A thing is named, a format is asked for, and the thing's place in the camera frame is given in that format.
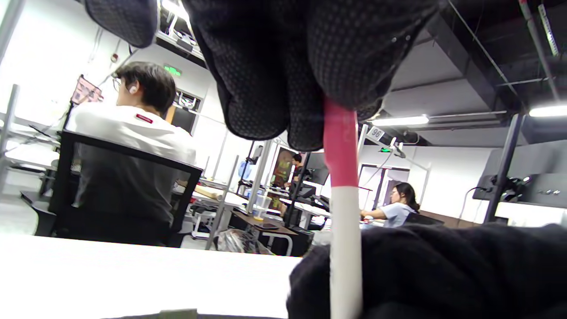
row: green exit sign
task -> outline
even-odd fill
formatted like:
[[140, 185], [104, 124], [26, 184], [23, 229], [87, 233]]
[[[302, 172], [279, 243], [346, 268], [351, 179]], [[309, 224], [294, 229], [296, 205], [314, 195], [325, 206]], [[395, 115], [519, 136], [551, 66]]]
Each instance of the green exit sign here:
[[173, 75], [175, 75], [175, 76], [178, 76], [178, 77], [181, 76], [181, 71], [180, 71], [180, 70], [177, 70], [177, 69], [174, 68], [173, 66], [166, 64], [166, 65], [164, 65], [163, 67], [164, 67], [169, 73], [171, 73], [171, 74], [173, 74]]

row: white desk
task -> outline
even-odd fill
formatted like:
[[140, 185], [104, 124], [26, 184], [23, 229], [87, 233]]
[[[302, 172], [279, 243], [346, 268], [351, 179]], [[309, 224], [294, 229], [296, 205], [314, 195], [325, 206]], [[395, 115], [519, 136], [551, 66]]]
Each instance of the white desk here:
[[269, 188], [266, 188], [266, 192], [270, 193], [270, 194], [274, 194], [274, 195], [279, 195], [279, 196], [289, 196], [289, 193], [278, 192], [278, 191], [271, 190]]
[[[8, 141], [6, 149], [10, 150], [18, 146], [18, 144], [20, 143]], [[45, 145], [29, 144], [20, 145], [16, 149], [7, 152], [6, 158], [11, 162], [19, 164], [56, 170], [57, 168], [52, 166], [52, 162], [59, 159], [59, 153], [50, 150]]]
[[[2, 129], [4, 129], [4, 121], [3, 120], [0, 120], [0, 127], [2, 127]], [[10, 125], [10, 135], [15, 136], [15, 137], [22, 137], [22, 138], [36, 137], [36, 141], [43, 142], [43, 143], [49, 143], [51, 145], [59, 145], [59, 142], [57, 140], [46, 137], [46, 136], [42, 135], [41, 133], [38, 133], [38, 131], [36, 131], [33, 128], [26, 126], [26, 125], [12, 123]]]
[[[280, 199], [283, 203], [291, 205], [291, 200], [289, 199]], [[303, 229], [307, 229], [309, 227], [309, 222], [311, 221], [312, 216], [323, 216], [329, 218], [331, 216], [326, 210], [321, 209], [319, 207], [314, 207], [304, 203], [295, 202], [295, 207], [303, 211], [301, 222], [299, 226]]]
[[[207, 197], [205, 195], [199, 194], [198, 192], [193, 192], [193, 198], [203, 201], [203, 202], [209, 202], [209, 203], [213, 203], [213, 204], [218, 204], [219, 201], [217, 201], [216, 199]], [[226, 194], [226, 199], [225, 199], [225, 206], [230, 206], [230, 207], [239, 207], [239, 208], [243, 208], [243, 204], [247, 204], [248, 200], [247, 199], [243, 199], [242, 197], [233, 194], [231, 192], [228, 192]]]
[[199, 181], [201, 182], [201, 184], [203, 184], [204, 186], [209, 186], [209, 187], [213, 187], [213, 188], [218, 188], [218, 189], [222, 189], [222, 188], [226, 188], [226, 184], [223, 182], [219, 182], [219, 181], [211, 181], [210, 179], [206, 179], [201, 177], [199, 179]]
[[[0, 255], [2, 317], [42, 319], [191, 308], [199, 314], [287, 318], [288, 278], [301, 261], [17, 235], [0, 235]], [[268, 297], [255, 298], [259, 289]]]

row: red logo patch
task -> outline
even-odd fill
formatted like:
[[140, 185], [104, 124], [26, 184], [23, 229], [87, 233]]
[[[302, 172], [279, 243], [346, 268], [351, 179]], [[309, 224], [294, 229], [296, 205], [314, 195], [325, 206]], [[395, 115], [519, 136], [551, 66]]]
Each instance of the red logo patch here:
[[142, 121], [146, 121], [146, 122], [148, 122], [148, 123], [150, 123], [150, 124], [154, 122], [154, 121], [152, 121], [151, 119], [148, 119], [147, 117], [145, 117], [145, 116], [143, 116], [143, 115], [141, 115], [141, 114], [136, 114], [136, 117], [139, 118], [139, 119], [141, 119]]

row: fluorescent light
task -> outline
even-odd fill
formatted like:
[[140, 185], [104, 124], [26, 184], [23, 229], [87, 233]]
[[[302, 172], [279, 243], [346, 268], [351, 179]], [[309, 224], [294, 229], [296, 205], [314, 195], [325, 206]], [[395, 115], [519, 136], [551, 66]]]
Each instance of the fluorescent light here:
[[189, 15], [181, 3], [174, 0], [162, 0], [162, 7], [177, 17], [189, 22]]
[[413, 116], [413, 117], [391, 117], [389, 119], [376, 119], [372, 121], [376, 126], [393, 126], [393, 125], [418, 125], [427, 124], [429, 119], [427, 116]]
[[530, 111], [530, 116], [533, 117], [567, 116], [567, 105], [533, 108]]

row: red and white stick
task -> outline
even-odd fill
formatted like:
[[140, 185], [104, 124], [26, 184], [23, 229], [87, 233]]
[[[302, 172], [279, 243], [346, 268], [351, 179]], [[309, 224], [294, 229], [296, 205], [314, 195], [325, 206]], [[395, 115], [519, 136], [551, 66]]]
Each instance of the red and white stick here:
[[325, 100], [323, 144], [331, 174], [331, 319], [355, 319], [362, 309], [362, 252], [358, 226], [357, 119]]

